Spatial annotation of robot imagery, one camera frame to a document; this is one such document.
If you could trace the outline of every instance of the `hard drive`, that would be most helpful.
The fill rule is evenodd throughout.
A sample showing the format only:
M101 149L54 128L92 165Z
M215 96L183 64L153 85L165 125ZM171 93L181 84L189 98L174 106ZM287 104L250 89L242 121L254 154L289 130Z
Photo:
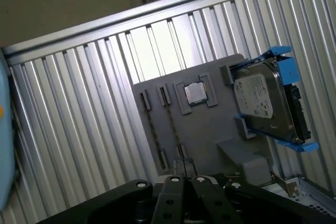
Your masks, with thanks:
M234 92L249 129L288 142L310 138L300 103L295 60L281 56L288 47L271 49L262 56L232 68Z

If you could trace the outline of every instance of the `corrugated metal wall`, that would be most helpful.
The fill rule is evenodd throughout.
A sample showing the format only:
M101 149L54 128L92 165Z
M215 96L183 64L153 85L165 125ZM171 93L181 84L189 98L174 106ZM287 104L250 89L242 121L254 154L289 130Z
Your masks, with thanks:
M293 47L308 127L320 143L310 154L272 145L280 173L305 174L336 193L336 0L215 1L9 60L22 175L6 224L34 223L129 179L156 176L132 83L235 53L257 57L273 45Z

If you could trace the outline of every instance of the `light blue object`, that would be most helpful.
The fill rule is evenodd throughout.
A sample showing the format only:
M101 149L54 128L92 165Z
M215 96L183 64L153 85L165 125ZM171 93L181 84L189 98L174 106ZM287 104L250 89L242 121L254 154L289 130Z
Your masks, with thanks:
M294 58L288 57L286 60L279 61L278 69L282 85L292 84L300 80L298 67Z
M283 55L291 51L292 51L292 48L290 46L275 46L275 47L270 47L260 57L268 58L270 56Z
M13 148L11 102L9 98L8 76L4 64L0 61L0 211L7 203L15 173Z
M319 148L319 144L316 142L306 144L294 144L283 140L276 140L276 143L286 146L296 152L313 152Z
M242 63L231 66L230 69L240 68L240 67L248 65L250 63L254 63L257 60L263 60L263 59L267 59L267 58L274 57L274 56L280 56L280 55L286 54L288 52L291 52L291 50L292 49L289 46L271 47L266 52L264 52L262 55L260 55L259 57L254 58L252 60L243 61Z

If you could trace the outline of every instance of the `screw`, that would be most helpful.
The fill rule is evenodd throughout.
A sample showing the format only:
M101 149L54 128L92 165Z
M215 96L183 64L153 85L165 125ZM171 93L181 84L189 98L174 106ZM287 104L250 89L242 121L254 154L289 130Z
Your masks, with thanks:
M198 182L203 182L203 181L205 180L205 178L198 177L196 180L197 180Z
M232 183L231 185L235 187L236 189L242 186L240 183L236 183L236 182Z
M140 182L140 183L137 184L138 187L144 187L144 186L146 186L146 185L147 185L147 184L146 184L146 183L143 183L143 182Z

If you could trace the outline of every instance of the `white label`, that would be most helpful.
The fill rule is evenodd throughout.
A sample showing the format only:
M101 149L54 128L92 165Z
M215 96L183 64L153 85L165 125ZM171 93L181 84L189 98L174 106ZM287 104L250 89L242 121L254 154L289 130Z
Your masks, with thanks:
M272 117L273 107L266 79L262 74L235 80L234 90L242 114L261 118Z

